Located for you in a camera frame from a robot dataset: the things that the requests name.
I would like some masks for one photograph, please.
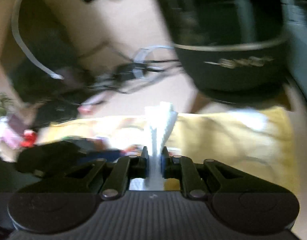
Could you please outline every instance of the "yellow cloth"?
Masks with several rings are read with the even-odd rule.
[[[190,157],[195,163],[215,159],[296,194],[299,179],[287,113],[281,107],[260,113],[266,116],[266,124],[261,131],[246,126],[230,113],[179,114],[166,146],[180,148],[180,154]],[[145,125],[143,116],[79,119],[51,125],[40,141],[48,143],[67,136],[102,136],[113,141],[128,139],[130,144],[143,144],[139,132],[132,135],[130,128],[136,131]],[[179,181],[167,180],[165,189],[179,189]]]

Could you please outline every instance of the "gray panel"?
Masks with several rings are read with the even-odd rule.
[[[297,240],[285,230],[272,236],[248,236],[219,223],[200,201],[180,192],[128,191],[103,202],[85,224],[65,233],[35,235],[17,231],[9,240]]]

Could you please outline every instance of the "black container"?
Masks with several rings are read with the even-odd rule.
[[[236,92],[281,82],[288,34],[280,0],[158,0],[197,88]]]

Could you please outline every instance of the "round joint cover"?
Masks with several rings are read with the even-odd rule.
[[[235,231],[252,235],[281,232],[299,213],[297,198],[286,192],[217,192],[212,200],[217,216]]]
[[[36,234],[53,234],[74,228],[96,208],[91,193],[15,193],[8,204],[14,225]]]

